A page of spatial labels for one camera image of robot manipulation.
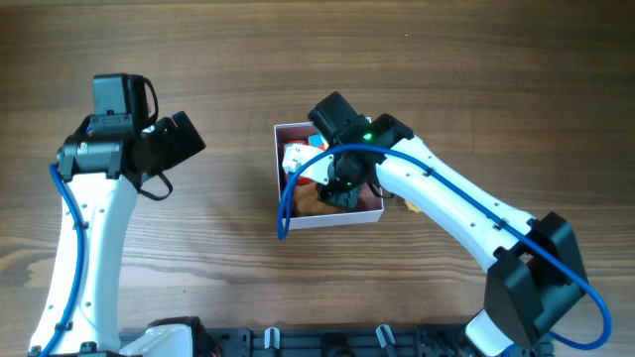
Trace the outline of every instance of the white box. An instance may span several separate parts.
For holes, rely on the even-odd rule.
[[[274,140],[276,143],[276,170],[278,171],[278,199],[281,199],[282,190],[285,188],[285,172],[282,170],[283,144],[292,140],[306,139],[317,134],[318,130],[313,124],[294,123],[274,126]],[[291,217],[289,229],[305,229],[315,227],[327,227],[342,224],[357,224],[377,222],[384,213],[384,200],[376,197],[368,185],[364,185],[359,192],[357,209],[352,212],[323,214],[307,217]]]

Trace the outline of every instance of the blue tube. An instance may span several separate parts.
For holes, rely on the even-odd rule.
[[[58,191],[62,195],[64,202],[66,202],[68,210],[70,211],[70,215],[72,216],[72,220],[75,222],[75,226],[77,227],[75,229],[75,231],[77,232],[77,260],[75,263],[75,274],[72,278],[72,287],[70,288],[68,301],[66,302],[66,307],[63,309],[62,319],[59,323],[59,326],[66,327],[68,325],[68,322],[70,321],[70,317],[72,316],[72,311],[75,306],[75,302],[77,301],[77,295],[79,293],[79,284],[81,283],[81,273],[83,271],[83,256],[85,250],[85,231],[82,228],[83,220],[81,219],[79,209],[74,204],[72,199],[70,199],[70,195],[68,194],[68,191],[66,191],[66,187],[62,182],[62,178],[60,178],[60,174],[58,174],[58,167],[55,164],[51,164],[49,166],[49,172],[51,173],[51,178],[56,184]],[[60,342],[63,333],[64,332],[62,330],[56,329],[53,337],[51,337],[51,340],[40,354],[41,357],[49,357],[58,342]]]
[[[278,239],[279,240],[284,240],[287,237],[287,235],[289,234],[289,225],[290,225],[290,222],[291,222],[291,209],[292,209],[292,203],[293,203],[293,197],[294,197],[294,189],[296,187],[296,184],[298,183],[298,178],[300,177],[300,174],[304,170],[306,170],[309,166],[313,165],[314,163],[316,163],[317,161],[321,160],[322,158],[325,158],[328,155],[334,155],[334,154],[342,153],[342,152],[345,152],[345,151],[367,151],[367,152],[373,152],[373,153],[380,153],[380,154],[384,154],[384,155],[390,155],[390,156],[393,156],[393,157],[396,157],[396,158],[399,158],[399,159],[403,159],[403,160],[405,160],[405,161],[407,161],[409,163],[412,163],[412,164],[416,165],[417,167],[421,168],[424,171],[427,171],[427,170],[430,169],[429,166],[427,166],[426,164],[422,163],[421,161],[411,157],[410,155],[407,155],[407,154],[404,154],[404,153],[400,153],[398,151],[394,151],[394,150],[390,150],[390,149],[385,149],[385,148],[373,146],[373,145],[347,144],[347,145],[336,146],[336,147],[334,147],[332,149],[326,150],[325,152],[320,153],[319,155],[317,155],[314,158],[310,159],[306,164],[302,165],[289,178],[289,181],[287,182],[287,186],[285,187],[285,189],[284,189],[284,191],[282,193],[281,200],[280,200],[280,205],[278,207],[277,228],[278,228]],[[487,207],[485,207],[482,204],[480,204],[477,200],[472,198],[469,194],[467,194],[462,189],[458,188],[455,184],[450,182],[447,178],[444,178],[438,172],[432,171],[431,176],[433,178],[437,179],[439,182],[443,183],[447,188],[451,189],[454,193],[458,194],[461,198],[466,200],[468,203],[473,205],[475,208],[480,210],[483,214],[485,214],[485,216],[487,218],[493,220],[497,224],[502,222],[502,219],[500,217],[498,217],[494,212],[492,212],[491,210],[487,209]],[[569,267],[567,267],[561,261],[556,259],[553,255],[551,255],[549,252],[547,252],[541,246],[539,246],[538,244],[534,243],[534,241],[532,241],[530,238],[526,237],[524,234],[522,234],[521,232],[519,232],[518,230],[516,230],[514,227],[512,227],[509,224],[504,224],[503,227],[504,227],[504,229],[506,231],[508,231],[516,239],[518,239],[521,243],[523,243],[525,246],[529,247],[532,251],[536,252],[538,255],[543,257],[551,265],[553,265],[558,270],[560,270],[565,276],[569,277],[576,284],[578,284],[580,286],[580,288],[585,293],[587,293],[593,299],[593,301],[595,301],[595,303],[597,304],[597,307],[599,308],[600,313],[602,314],[602,321],[603,321],[602,333],[593,342],[590,342],[590,343],[574,342],[574,341],[568,340],[568,339],[558,335],[557,333],[555,333],[553,331],[550,331],[550,334],[552,335],[552,337],[554,339],[556,339],[557,341],[563,343],[566,346],[569,346],[569,347],[572,347],[572,348],[575,348],[575,349],[580,349],[580,350],[596,349],[596,348],[600,347],[601,345],[603,345],[604,343],[606,343],[606,341],[608,341],[608,338],[611,335],[612,320],[611,320],[611,313],[608,310],[608,306],[606,305],[606,303],[604,302],[604,300],[602,299],[600,294],[598,294],[595,291],[595,289],[589,283],[587,283],[584,279],[582,279],[578,274],[576,274],[574,271],[572,271]]]

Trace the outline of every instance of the blue cable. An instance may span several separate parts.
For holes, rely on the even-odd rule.
[[[66,202],[66,205],[68,206],[68,210],[70,211],[70,215],[72,216],[72,220],[74,221],[76,226],[75,230],[77,231],[77,260],[75,263],[75,274],[72,278],[72,287],[70,288],[68,301],[66,302],[66,307],[63,309],[62,319],[59,323],[59,326],[66,327],[68,326],[68,322],[70,321],[70,316],[72,315],[72,310],[75,306],[77,295],[79,293],[79,284],[81,282],[81,273],[83,271],[85,232],[82,228],[83,220],[81,219],[79,209],[74,204],[73,200],[70,199],[70,195],[68,194],[68,191],[66,190],[66,187],[62,182],[62,178],[60,178],[60,174],[58,174],[58,167],[55,164],[51,164],[49,166],[49,171],[51,172],[51,178],[53,179],[53,182],[56,184],[58,191],[60,192],[64,202]],[[58,342],[60,342],[63,333],[64,332],[62,330],[56,329],[53,337],[51,337],[51,340],[40,354],[40,357],[49,357]]]
[[[425,172],[428,172],[428,171],[431,170],[431,168],[429,166],[427,166],[426,164],[422,163],[421,161],[411,157],[410,155],[407,155],[407,154],[404,154],[404,153],[400,153],[398,151],[394,151],[394,150],[390,150],[390,149],[381,148],[381,147],[378,147],[378,146],[373,146],[373,145],[347,144],[347,145],[336,146],[336,147],[334,147],[332,149],[326,150],[325,152],[320,153],[317,156],[315,156],[314,158],[310,159],[306,164],[302,165],[289,178],[287,186],[285,187],[285,189],[284,189],[284,191],[282,193],[282,197],[281,197],[281,200],[280,200],[280,205],[278,206],[278,222],[277,222],[277,226],[278,227],[277,228],[278,228],[278,239],[279,240],[284,240],[287,237],[287,235],[289,234],[289,225],[291,223],[291,210],[292,210],[292,202],[293,202],[293,197],[294,197],[294,189],[296,187],[296,184],[298,183],[298,178],[300,177],[300,174],[304,170],[306,170],[309,166],[311,166],[314,163],[316,163],[317,161],[327,157],[328,155],[339,154],[339,153],[342,153],[342,152],[345,152],[345,151],[367,151],[367,152],[373,152],[373,153],[380,153],[380,154],[384,154],[384,155],[390,155],[390,156],[393,156],[393,157],[396,157],[396,158],[399,158],[399,159],[403,159],[403,160],[405,160],[405,161],[407,161],[407,162],[409,162],[411,164],[414,164],[417,167],[423,169]],[[433,178],[437,179],[439,182],[443,183],[447,188],[451,189],[454,193],[458,194],[461,198],[463,198],[468,203],[473,205],[475,208],[480,210],[483,214],[485,214],[485,216],[487,218],[493,220],[497,224],[500,224],[502,222],[502,219],[500,217],[498,217],[494,212],[492,212],[491,210],[487,209],[487,207],[483,206],[481,203],[476,201],[469,194],[465,193],[465,191],[463,191],[462,189],[458,188],[455,184],[453,184],[452,182],[447,180],[447,178],[444,178],[438,172],[432,170],[431,177],[433,177]],[[574,341],[571,341],[569,339],[566,339],[566,338],[558,335],[557,333],[555,333],[553,331],[550,331],[551,336],[555,340],[563,343],[566,346],[569,346],[569,347],[572,347],[572,348],[575,348],[575,349],[580,349],[580,350],[596,349],[596,348],[600,347],[601,345],[603,345],[604,343],[606,343],[606,341],[608,340],[609,336],[611,335],[611,330],[612,330],[611,313],[608,310],[608,306],[606,305],[606,303],[604,302],[602,297],[595,291],[595,289],[589,283],[587,283],[584,279],[582,279],[578,274],[576,274],[574,271],[572,271],[569,267],[567,267],[561,261],[556,259],[553,255],[551,255],[549,252],[547,252],[541,246],[539,246],[538,244],[534,243],[533,240],[531,240],[530,238],[526,237],[524,234],[522,234],[521,232],[516,230],[510,224],[504,224],[503,225],[503,229],[505,229],[510,234],[512,234],[516,239],[518,239],[525,246],[529,247],[532,251],[536,252],[538,255],[540,255],[545,260],[547,260],[551,265],[553,265],[558,270],[560,270],[565,276],[570,278],[574,283],[578,284],[580,286],[580,288],[585,293],[587,293],[593,299],[593,301],[595,301],[595,303],[597,304],[597,307],[599,308],[600,313],[602,314],[602,321],[603,321],[602,333],[593,342],[589,342],[589,343],[574,342]]]

